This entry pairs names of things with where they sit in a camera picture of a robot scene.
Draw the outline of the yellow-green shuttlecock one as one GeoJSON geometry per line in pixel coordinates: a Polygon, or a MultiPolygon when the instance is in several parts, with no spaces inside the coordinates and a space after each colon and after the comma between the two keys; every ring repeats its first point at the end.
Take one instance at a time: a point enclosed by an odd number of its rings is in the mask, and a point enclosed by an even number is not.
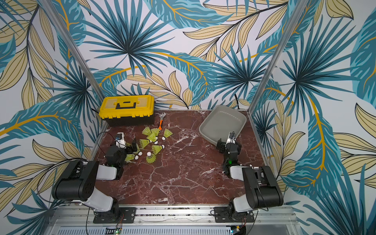
{"type": "Polygon", "coordinates": [[[164,134],[162,136],[162,140],[164,141],[164,140],[166,140],[168,137],[170,137],[172,135],[173,135],[173,133],[169,129],[165,129],[164,130],[164,134]]]}

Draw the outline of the yellow-green shuttlecock two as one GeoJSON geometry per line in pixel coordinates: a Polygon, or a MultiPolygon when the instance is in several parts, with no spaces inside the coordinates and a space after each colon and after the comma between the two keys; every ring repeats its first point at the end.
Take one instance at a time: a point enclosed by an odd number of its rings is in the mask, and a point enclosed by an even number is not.
{"type": "Polygon", "coordinates": [[[164,148],[165,148],[164,145],[153,145],[153,146],[152,146],[152,152],[153,152],[153,154],[157,155],[157,154],[160,153],[164,148]]]}

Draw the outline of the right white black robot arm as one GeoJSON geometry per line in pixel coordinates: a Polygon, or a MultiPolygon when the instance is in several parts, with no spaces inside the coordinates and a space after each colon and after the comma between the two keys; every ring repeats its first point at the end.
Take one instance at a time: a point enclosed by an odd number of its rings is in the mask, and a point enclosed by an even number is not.
{"type": "Polygon", "coordinates": [[[215,207],[220,222],[239,222],[256,209],[269,209],[284,204],[283,194],[269,166],[243,166],[238,163],[241,145],[235,140],[218,140],[216,149],[223,154],[223,173],[244,183],[245,194],[230,200],[225,209],[215,207]]]}

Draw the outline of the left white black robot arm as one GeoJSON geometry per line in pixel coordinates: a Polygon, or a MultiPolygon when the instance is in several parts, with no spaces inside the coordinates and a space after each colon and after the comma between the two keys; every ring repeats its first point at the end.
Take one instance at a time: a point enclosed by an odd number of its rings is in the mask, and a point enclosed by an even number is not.
{"type": "Polygon", "coordinates": [[[95,224],[134,223],[136,208],[120,207],[118,200],[96,188],[96,181],[119,180],[128,154],[137,150],[132,144],[111,145],[105,154],[107,165],[98,161],[73,161],[68,164],[52,188],[52,196],[64,202],[78,202],[94,211],[95,224]]]}

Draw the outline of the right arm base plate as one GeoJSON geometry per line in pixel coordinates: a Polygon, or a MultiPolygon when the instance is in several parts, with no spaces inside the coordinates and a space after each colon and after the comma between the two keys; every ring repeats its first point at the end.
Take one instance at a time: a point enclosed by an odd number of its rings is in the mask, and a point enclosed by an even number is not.
{"type": "Polygon", "coordinates": [[[214,207],[214,218],[216,223],[245,223],[254,222],[254,215],[250,212],[236,212],[227,207],[214,207]]]}

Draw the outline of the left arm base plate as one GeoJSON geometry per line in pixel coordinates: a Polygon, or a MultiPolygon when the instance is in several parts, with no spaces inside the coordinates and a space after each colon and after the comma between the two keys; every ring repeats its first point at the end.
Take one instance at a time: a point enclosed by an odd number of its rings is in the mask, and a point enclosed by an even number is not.
{"type": "Polygon", "coordinates": [[[113,210],[107,212],[94,212],[94,224],[133,224],[135,215],[136,215],[136,208],[135,207],[122,207],[122,208],[115,208],[113,210]]]}

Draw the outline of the yellow-green shuttlecock three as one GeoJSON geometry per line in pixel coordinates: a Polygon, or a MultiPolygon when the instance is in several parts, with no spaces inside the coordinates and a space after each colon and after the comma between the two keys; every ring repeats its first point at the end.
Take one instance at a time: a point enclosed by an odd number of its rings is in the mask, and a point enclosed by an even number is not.
{"type": "Polygon", "coordinates": [[[154,133],[151,133],[150,135],[147,136],[147,139],[154,144],[158,144],[158,136],[156,136],[154,133]]]}

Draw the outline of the grey plastic storage tray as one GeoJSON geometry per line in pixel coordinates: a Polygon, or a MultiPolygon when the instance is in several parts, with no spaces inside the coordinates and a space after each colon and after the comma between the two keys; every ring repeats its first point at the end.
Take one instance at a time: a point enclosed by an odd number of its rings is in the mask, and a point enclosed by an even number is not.
{"type": "Polygon", "coordinates": [[[220,105],[214,108],[201,123],[199,132],[204,139],[216,146],[219,139],[227,140],[230,132],[234,132],[237,138],[246,122],[247,117],[241,112],[220,105]]]}

